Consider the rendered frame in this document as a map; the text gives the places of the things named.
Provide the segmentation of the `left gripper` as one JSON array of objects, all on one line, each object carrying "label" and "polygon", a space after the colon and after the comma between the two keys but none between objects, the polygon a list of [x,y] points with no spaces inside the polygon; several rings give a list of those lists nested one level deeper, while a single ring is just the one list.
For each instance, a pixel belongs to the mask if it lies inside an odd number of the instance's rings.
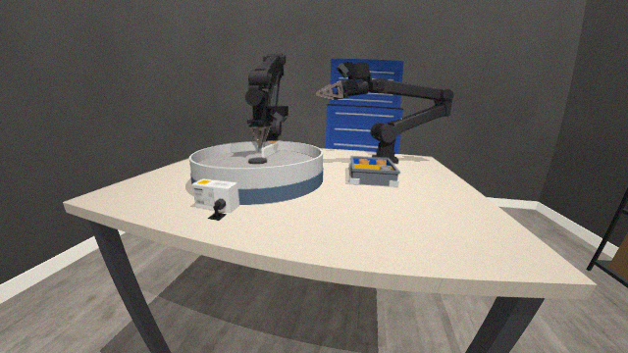
[{"label": "left gripper", "polygon": [[[337,89],[338,93],[336,93],[336,94],[334,93],[334,89],[332,89],[333,87]],[[343,89],[343,87],[344,87],[344,89]],[[338,82],[336,82],[334,84],[329,84],[329,85],[325,86],[324,88],[320,89],[319,91],[316,92],[316,96],[327,98],[327,99],[331,99],[331,100],[343,99],[343,98],[347,98],[348,96],[356,95],[357,91],[355,91],[355,89],[357,89],[357,88],[347,89],[346,81],[345,80],[340,80],[340,81],[338,81]],[[326,92],[328,90],[329,90],[329,93]],[[320,94],[320,92],[322,92],[323,95]]]}]

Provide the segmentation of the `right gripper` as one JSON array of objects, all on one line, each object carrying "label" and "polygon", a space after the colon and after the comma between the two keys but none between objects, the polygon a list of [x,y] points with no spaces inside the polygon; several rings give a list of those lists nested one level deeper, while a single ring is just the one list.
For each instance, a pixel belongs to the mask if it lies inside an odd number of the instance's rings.
[{"label": "right gripper", "polygon": [[[248,124],[251,124],[249,126],[249,130],[252,133],[253,137],[255,138],[255,141],[257,143],[257,145],[261,146],[262,142],[266,142],[266,139],[268,137],[268,134],[272,128],[272,124],[270,124],[270,122],[273,121],[273,119],[271,120],[257,120],[257,112],[256,112],[256,106],[252,106],[253,107],[253,120],[247,120]],[[264,125],[262,125],[264,122]],[[259,125],[258,125],[259,124]],[[267,131],[266,131],[267,129]],[[259,140],[257,138],[257,135],[255,133],[255,130],[258,134]],[[260,132],[262,131],[262,132]],[[266,132],[266,134],[265,134]],[[261,138],[260,138],[261,136]]]}]

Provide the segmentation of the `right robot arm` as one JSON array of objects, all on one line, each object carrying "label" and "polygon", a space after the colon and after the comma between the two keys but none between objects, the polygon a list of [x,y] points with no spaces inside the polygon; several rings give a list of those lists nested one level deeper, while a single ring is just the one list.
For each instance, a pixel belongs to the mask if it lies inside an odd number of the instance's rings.
[{"label": "right robot arm", "polygon": [[[284,76],[284,64],[286,63],[286,55],[268,55],[268,57],[263,57],[263,63],[261,64],[262,66],[260,65],[261,67],[259,66],[250,71],[250,74],[248,75],[248,91],[245,94],[245,100],[249,105],[256,106],[257,120],[273,119],[273,121],[270,122],[270,124],[272,124],[272,128],[269,132],[269,135],[273,136],[268,136],[266,141],[278,141],[277,135],[280,135],[281,124],[288,117],[288,106],[278,106],[277,99],[280,87],[280,80],[282,76]],[[271,89],[266,92],[262,90],[264,88]]]}]

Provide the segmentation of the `blue bin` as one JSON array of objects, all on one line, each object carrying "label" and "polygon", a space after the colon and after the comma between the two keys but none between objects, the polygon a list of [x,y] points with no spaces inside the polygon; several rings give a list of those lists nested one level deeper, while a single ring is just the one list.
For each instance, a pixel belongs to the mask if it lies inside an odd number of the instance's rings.
[{"label": "blue bin", "polygon": [[[353,158],[353,159],[354,159],[354,158]],[[359,159],[354,159],[354,164],[358,164],[358,160],[359,160]],[[370,160],[370,159],[367,159],[367,160],[369,160],[369,164],[370,164],[370,165],[376,165],[376,161],[377,161],[377,160]],[[388,161],[387,161],[387,166],[390,166],[390,164],[388,163]]]}]

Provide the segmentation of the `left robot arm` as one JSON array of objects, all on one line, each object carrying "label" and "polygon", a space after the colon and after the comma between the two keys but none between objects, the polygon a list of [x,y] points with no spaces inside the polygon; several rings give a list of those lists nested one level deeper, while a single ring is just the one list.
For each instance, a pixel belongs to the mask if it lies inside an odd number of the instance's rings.
[{"label": "left robot arm", "polygon": [[[436,118],[450,116],[452,98],[454,96],[453,91],[450,89],[397,82],[385,78],[372,79],[367,63],[341,63],[337,66],[337,70],[344,78],[348,77],[348,80],[346,80],[347,89],[357,88],[357,90],[355,90],[357,91],[356,95],[367,94],[369,91],[372,93],[388,93],[433,99],[435,101],[435,106],[429,109],[389,122],[386,125],[382,123],[374,124],[371,127],[371,135],[380,142],[377,149],[377,156],[372,155],[372,157],[390,158],[394,164],[398,164],[399,160],[394,156],[395,152],[393,151],[397,135]],[[362,80],[356,81],[357,79]]]}]

